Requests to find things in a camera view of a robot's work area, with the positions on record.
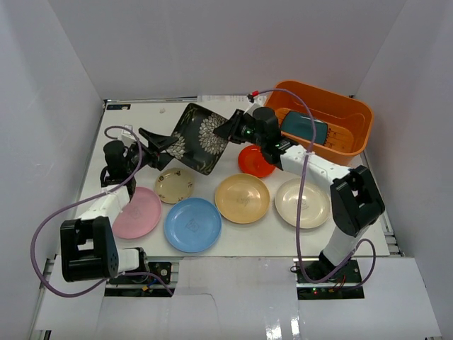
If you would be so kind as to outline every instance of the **blue plate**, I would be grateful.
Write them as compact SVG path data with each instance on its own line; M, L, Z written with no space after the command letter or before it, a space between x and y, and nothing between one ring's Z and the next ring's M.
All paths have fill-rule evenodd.
M188 198L176 204L164 224L168 242L186 253L210 248L219 239L221 230L220 212L202 198Z

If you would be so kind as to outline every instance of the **yellow plate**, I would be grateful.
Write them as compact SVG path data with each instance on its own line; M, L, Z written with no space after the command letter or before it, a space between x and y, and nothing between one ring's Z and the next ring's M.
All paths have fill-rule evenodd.
M220 183L215 205L228 220L246 224L258 221L268 211L270 194L266 185L248 174L237 174Z
M173 168L159 175L154 184L154 192L162 202L175 204L189 198L193 192L193 177L190 172Z

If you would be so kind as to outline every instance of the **pink plate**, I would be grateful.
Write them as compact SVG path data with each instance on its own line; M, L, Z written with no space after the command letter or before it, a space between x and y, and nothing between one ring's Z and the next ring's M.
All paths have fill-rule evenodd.
M136 239L152 231L161 219L161 199L148 188L136 187L132 200L113 223L113 234Z

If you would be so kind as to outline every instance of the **white table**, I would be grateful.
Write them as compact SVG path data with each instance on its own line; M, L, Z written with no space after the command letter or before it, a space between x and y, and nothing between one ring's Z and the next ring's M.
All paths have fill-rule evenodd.
M247 107L247 103L229 102L206 102L200 103L200 105L226 118L229 118L236 108L246 109ZM103 134L104 129L111 125L128 124L133 126L135 132L138 132L138 128L141 127L161 135L170 135L186 106L187 103L133 103L129 110L107 110L101 122L81 198L99 193L99 175L105 166L103 146L109 142L109 139ZM181 167L193 173L195 178L193 197L201 197L213 203L214 192L220 182L232 174L240 173L237 157L244 147L244 144L230 143L209 176L199 174L177 160L173 160L167 166L167 169ZM352 165L356 166L360 162L360 157L356 157ZM151 169L148 166L143 168L136 175L137 185L153 189L159 173L159 170ZM287 224L278 215L273 202L274 195L280 185L293 178L297 178L297 175L276 169L273 174L263 179L271 194L271 204L265 217L249 225L237 225L222 218L222 234L219 241L207 251L190 254L190 256L296 256L295 228ZM89 205L90 203L81 205L76 216L79 216ZM187 254L174 249L164 236L164 220L172 207L172 205L162 203L161 220L152 232L139 239L116 238L117 247L142 247L148 256L187 256ZM304 256L318 256L319 252L327 245L334 227L333 219L330 218L316 229L301 231L302 254ZM373 241L378 256L389 255L381 218L370 227L364 237ZM371 254L371 249L368 246L362 246L357 251L358 256L370 256Z
M371 259L358 263L364 275ZM103 289L88 299L57 299L46 292L35 329L51 329L51 340L421 340L441 335L415 259L377 259L365 298L351 300L297 301L290 265L291 259L183 259L171 299L103 297Z

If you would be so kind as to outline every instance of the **white flower pattern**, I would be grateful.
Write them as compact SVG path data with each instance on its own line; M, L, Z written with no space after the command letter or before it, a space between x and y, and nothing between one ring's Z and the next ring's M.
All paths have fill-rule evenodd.
M183 156L184 156L184 153L185 153L185 140L184 140L184 137L181 136L181 134L179 132L174 132L172 134L174 137L177 137L178 138L178 141L171 145L168 149L167 149L167 152L175 157L176 159L182 159Z
M214 129L225 123L227 119L220 115L210 115L200 126L200 146L210 154L221 154L227 147L227 141L213 133Z

